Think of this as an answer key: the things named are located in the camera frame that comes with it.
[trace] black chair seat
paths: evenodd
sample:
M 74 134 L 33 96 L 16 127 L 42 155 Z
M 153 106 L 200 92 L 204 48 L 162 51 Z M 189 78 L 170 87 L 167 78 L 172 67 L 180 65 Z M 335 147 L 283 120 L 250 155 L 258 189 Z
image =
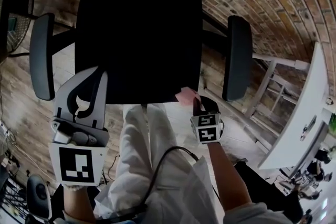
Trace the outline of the black chair seat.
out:
M 197 91 L 201 0 L 81 0 L 76 28 L 75 72 L 104 66 L 107 103 L 171 102 L 181 87 Z M 92 87 L 80 99 L 89 101 Z

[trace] chair armrest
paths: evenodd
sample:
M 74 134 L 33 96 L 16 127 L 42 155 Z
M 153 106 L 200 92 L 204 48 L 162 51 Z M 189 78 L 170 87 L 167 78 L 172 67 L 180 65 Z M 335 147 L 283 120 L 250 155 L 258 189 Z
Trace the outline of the chair armrest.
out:
M 51 39 L 54 29 L 54 14 L 39 17 L 33 26 L 30 39 L 30 76 L 35 95 L 50 101 L 55 97 Z
M 250 82 L 253 53 L 250 24 L 241 17 L 230 16 L 228 39 L 222 98 L 235 101 L 245 95 Z

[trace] sleeve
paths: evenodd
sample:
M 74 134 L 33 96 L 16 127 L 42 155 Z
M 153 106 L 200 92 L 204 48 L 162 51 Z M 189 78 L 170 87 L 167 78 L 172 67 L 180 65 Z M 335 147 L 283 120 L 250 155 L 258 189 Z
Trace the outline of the sleeve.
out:
M 247 204 L 225 213 L 224 224 L 292 224 L 281 212 L 267 210 L 266 205 Z

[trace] pink cloth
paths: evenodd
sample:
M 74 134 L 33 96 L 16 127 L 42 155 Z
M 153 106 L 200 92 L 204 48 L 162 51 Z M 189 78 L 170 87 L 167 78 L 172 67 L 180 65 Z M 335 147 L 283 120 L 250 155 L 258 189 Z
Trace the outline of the pink cloth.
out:
M 195 97 L 201 101 L 200 95 L 195 90 L 190 89 L 189 87 L 181 88 L 181 91 L 175 96 L 179 103 L 183 106 L 193 105 Z

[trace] power strip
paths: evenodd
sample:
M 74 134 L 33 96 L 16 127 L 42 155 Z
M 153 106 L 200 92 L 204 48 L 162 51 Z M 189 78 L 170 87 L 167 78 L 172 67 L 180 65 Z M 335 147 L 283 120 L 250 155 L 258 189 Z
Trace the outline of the power strip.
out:
M 0 127 L 3 131 L 3 134 L 4 134 L 5 138 L 7 138 L 10 135 L 13 135 L 12 131 L 7 128 L 7 126 L 4 124 L 4 122 L 0 121 Z

